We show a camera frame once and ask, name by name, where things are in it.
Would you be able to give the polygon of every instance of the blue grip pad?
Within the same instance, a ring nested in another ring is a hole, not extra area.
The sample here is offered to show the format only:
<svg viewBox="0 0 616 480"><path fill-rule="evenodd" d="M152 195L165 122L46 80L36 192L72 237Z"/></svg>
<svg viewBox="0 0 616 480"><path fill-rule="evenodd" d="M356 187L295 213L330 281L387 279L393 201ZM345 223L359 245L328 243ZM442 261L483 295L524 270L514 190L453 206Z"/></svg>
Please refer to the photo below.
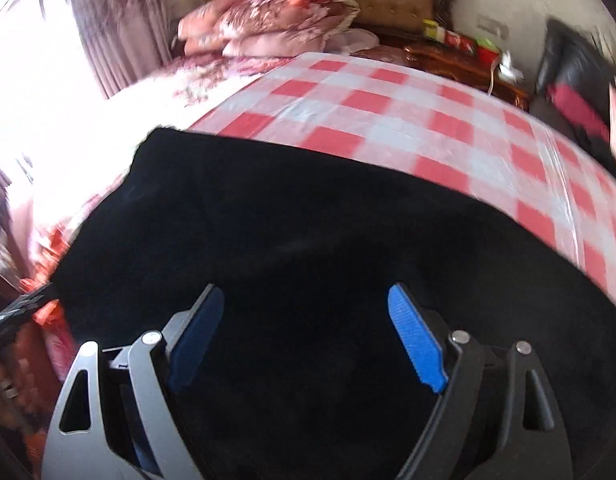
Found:
<svg viewBox="0 0 616 480"><path fill-rule="evenodd" d="M441 393L448 383L448 374L443 369L443 349L400 285L390 287L388 313L419 380L428 384L435 394Z"/></svg>
<svg viewBox="0 0 616 480"><path fill-rule="evenodd" d="M178 393L195 378L222 316L223 293L215 286L199 305L170 353L167 384L171 391Z"/></svg>

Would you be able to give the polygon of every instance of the wooden nightstand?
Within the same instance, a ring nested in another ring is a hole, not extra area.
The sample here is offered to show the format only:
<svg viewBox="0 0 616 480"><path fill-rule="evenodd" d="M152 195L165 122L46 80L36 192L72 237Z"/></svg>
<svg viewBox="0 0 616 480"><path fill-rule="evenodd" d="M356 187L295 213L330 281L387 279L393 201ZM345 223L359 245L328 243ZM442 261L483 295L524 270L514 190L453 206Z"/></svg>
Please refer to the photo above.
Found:
<svg viewBox="0 0 616 480"><path fill-rule="evenodd" d="M490 69L482 65L477 58L449 46L424 39L415 40L406 45L404 49L412 68L488 92ZM499 80L496 74L492 95L521 110L528 111L530 95L523 89Z"/></svg>

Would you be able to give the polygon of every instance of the sunlight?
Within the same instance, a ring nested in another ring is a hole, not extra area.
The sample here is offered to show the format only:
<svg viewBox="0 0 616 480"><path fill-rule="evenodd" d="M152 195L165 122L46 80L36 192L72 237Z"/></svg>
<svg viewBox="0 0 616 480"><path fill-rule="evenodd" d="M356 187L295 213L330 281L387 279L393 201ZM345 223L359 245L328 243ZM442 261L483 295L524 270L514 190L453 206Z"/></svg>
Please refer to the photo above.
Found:
<svg viewBox="0 0 616 480"><path fill-rule="evenodd" d="M70 7L65 0L44 6L46 20L38 0L21 0L0 15L0 152L23 152L34 163L67 140L63 124L104 100Z"/></svg>

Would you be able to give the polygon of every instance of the pink curtain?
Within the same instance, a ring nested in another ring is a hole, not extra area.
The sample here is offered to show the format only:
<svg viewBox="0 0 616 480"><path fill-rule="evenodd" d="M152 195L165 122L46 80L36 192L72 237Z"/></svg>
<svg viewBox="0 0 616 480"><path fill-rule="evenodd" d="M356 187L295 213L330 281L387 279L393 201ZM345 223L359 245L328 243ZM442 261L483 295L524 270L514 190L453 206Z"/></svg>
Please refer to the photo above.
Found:
<svg viewBox="0 0 616 480"><path fill-rule="evenodd" d="M107 97L171 59L165 0L70 0L70 5Z"/></svg>

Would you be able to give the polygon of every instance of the red and white checkered cloth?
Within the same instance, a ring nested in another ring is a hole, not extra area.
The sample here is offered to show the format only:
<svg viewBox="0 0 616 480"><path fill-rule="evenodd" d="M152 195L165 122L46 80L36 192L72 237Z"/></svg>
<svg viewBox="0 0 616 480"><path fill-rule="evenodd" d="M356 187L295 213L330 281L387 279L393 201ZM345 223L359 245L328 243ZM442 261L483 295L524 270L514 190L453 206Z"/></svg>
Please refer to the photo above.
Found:
<svg viewBox="0 0 616 480"><path fill-rule="evenodd" d="M616 304L616 181L545 124L495 98L370 59L303 54L192 128L377 164L489 203Z"/></svg>

